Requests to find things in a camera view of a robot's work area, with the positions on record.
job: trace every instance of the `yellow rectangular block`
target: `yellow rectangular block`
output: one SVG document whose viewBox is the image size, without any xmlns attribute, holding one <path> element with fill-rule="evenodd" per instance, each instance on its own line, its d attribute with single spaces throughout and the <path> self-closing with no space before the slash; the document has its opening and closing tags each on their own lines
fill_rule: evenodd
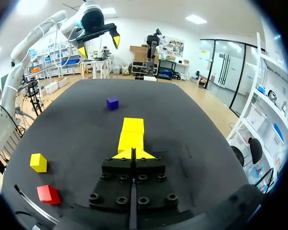
<svg viewBox="0 0 288 230">
<path fill-rule="evenodd" d="M 31 155 L 30 166 L 38 173 L 47 172 L 47 160 L 41 153 L 33 153 Z"/>
<path fill-rule="evenodd" d="M 125 117 L 122 132 L 142 133 L 144 136 L 144 120 L 142 118 Z"/>
<path fill-rule="evenodd" d="M 129 148 L 139 148 L 143 150 L 143 145 L 142 133 L 121 132 L 118 154 Z"/>
</svg>

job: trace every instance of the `black table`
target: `black table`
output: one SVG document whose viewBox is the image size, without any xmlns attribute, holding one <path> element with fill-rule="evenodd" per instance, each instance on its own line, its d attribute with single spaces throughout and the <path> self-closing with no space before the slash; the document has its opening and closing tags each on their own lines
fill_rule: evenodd
<svg viewBox="0 0 288 230">
<path fill-rule="evenodd" d="M 118 110 L 107 109 L 109 97 L 119 98 Z M 144 150 L 166 160 L 180 211 L 194 208 L 201 213 L 248 184 L 225 138 L 177 85 L 80 80 L 36 119 L 12 155 L 2 186 L 12 210 L 33 210 L 15 184 L 56 219 L 74 203 L 87 207 L 102 162 L 117 154 L 124 117 L 144 119 Z M 29 166 L 31 154 L 37 152 L 48 160 L 47 173 Z M 59 190 L 62 204 L 39 202 L 36 187 L 45 184 Z"/>
</svg>

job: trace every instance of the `glass door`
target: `glass door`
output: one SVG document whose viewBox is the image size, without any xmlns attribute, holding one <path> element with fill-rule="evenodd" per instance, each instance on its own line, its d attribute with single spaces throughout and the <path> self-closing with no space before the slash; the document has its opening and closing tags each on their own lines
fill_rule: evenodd
<svg viewBox="0 0 288 230">
<path fill-rule="evenodd" d="M 216 51 L 207 88 L 227 107 L 231 105 L 238 86 L 244 52 L 242 44 L 216 41 Z"/>
<path fill-rule="evenodd" d="M 206 79 L 208 78 L 214 45 L 214 40 L 201 40 L 200 42 L 200 53 L 197 68 L 197 71 L 200 72 L 200 77 Z"/>
<path fill-rule="evenodd" d="M 245 63 L 239 89 L 236 98 L 231 106 L 231 110 L 237 116 L 240 116 L 242 110 L 244 109 L 246 101 L 248 100 L 257 68 L 256 67 L 258 59 L 257 48 L 246 46 L 245 52 L 246 52 Z M 261 63 L 259 68 L 258 83 L 263 82 L 263 76 L 264 76 L 264 62 Z"/>
</svg>

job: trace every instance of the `black stand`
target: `black stand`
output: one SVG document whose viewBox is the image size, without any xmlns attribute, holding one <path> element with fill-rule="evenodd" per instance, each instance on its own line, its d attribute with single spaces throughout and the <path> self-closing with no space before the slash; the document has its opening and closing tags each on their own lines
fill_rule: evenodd
<svg viewBox="0 0 288 230">
<path fill-rule="evenodd" d="M 32 83 L 28 84 L 28 97 L 30 98 L 30 102 L 33 106 L 35 114 L 38 116 L 39 114 L 42 113 L 42 108 L 40 107 L 40 100 L 37 98 L 37 94 L 39 93 L 39 89 L 35 89 L 37 86 L 37 81 L 34 80 Z"/>
<path fill-rule="evenodd" d="M 101 169 L 89 206 L 92 216 L 96 210 L 117 214 L 109 229 L 149 229 L 193 217 L 191 211 L 178 211 L 178 198 L 167 180 L 161 157 L 137 159 L 136 149 L 132 149 L 131 159 L 106 158 Z"/>
</svg>

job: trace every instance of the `yellow block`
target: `yellow block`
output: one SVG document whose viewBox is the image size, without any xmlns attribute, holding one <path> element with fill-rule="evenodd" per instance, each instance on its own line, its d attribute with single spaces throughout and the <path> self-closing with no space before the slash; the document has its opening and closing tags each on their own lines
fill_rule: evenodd
<svg viewBox="0 0 288 230">
<path fill-rule="evenodd" d="M 141 159 L 141 158 L 155 159 L 155 157 L 153 157 L 149 153 L 143 151 L 142 149 L 136 149 L 135 154 L 136 154 L 136 157 L 135 157 L 136 159 Z"/>
<path fill-rule="evenodd" d="M 130 149 L 126 149 L 123 152 L 121 152 L 120 154 L 115 155 L 114 157 L 112 157 L 113 159 L 122 159 L 122 158 L 126 158 L 131 160 L 131 148 Z"/>
<path fill-rule="evenodd" d="M 129 148 L 143 149 L 142 133 L 121 132 L 118 154 Z"/>
<path fill-rule="evenodd" d="M 142 118 L 125 117 L 122 132 L 141 133 L 144 136 L 144 120 Z"/>
<path fill-rule="evenodd" d="M 41 153 L 31 155 L 30 166 L 38 173 L 47 172 L 47 160 Z"/>
</svg>

